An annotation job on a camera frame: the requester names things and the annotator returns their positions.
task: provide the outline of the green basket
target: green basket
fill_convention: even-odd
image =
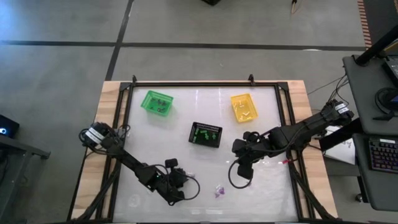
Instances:
[[[173,98],[171,96],[149,90],[141,104],[141,107],[149,112],[161,116],[167,116],[172,107],[172,103]]]

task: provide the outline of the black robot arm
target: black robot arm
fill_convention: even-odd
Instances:
[[[243,189],[250,185],[253,178],[252,165],[265,156],[274,157],[288,150],[302,151],[311,141],[311,137],[325,130],[329,125],[346,125],[354,116],[344,103],[336,100],[329,101],[321,112],[290,126],[276,127],[264,134],[258,132],[245,132],[243,139],[236,139],[233,143],[232,152],[237,159],[232,163],[228,171],[231,185],[237,189]],[[235,186],[231,181],[231,169],[235,164],[238,166],[238,175],[249,180],[242,187]],[[294,164],[289,163],[289,171],[299,186],[309,198],[312,205],[323,219],[334,220],[326,209],[317,200],[305,181],[297,172]]]
[[[120,163],[131,169],[138,181],[147,187],[150,191],[157,191],[169,205],[174,205],[181,200],[187,200],[184,193],[178,188],[183,187],[183,183],[191,178],[185,171],[178,166],[176,159],[169,159],[163,165],[148,165],[141,163],[130,153],[123,149],[123,138],[125,133],[119,134],[106,123],[94,123],[89,129],[83,130],[80,135],[80,141],[84,146],[90,148],[98,154],[106,154],[118,160]],[[166,174],[158,167],[163,167]]]

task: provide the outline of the floor tile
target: floor tile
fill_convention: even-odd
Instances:
[[[115,42],[127,0],[5,0],[0,40]]]
[[[358,52],[122,48],[113,80],[304,80],[310,92],[344,75]]]
[[[0,114],[20,124],[18,140],[50,151],[34,157],[13,217],[67,218],[85,148],[78,133],[94,120],[111,47],[0,46]]]
[[[339,217],[351,222],[387,222],[395,223],[398,220],[397,212],[376,211],[368,203],[355,201],[360,192],[356,177],[329,177],[330,186],[335,199]]]
[[[364,46],[356,2],[135,0],[124,41]]]

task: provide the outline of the black keyboard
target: black keyboard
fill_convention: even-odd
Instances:
[[[398,144],[388,139],[369,140],[371,169],[398,173]]]

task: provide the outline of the paper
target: paper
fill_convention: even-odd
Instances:
[[[339,127],[335,126],[329,126],[326,128],[328,133],[326,135],[329,135],[337,130],[339,130]],[[336,159],[338,161],[342,162],[347,162],[349,164],[355,165],[355,146],[353,139],[349,139],[347,141],[344,141],[337,146],[326,150],[325,156]]]

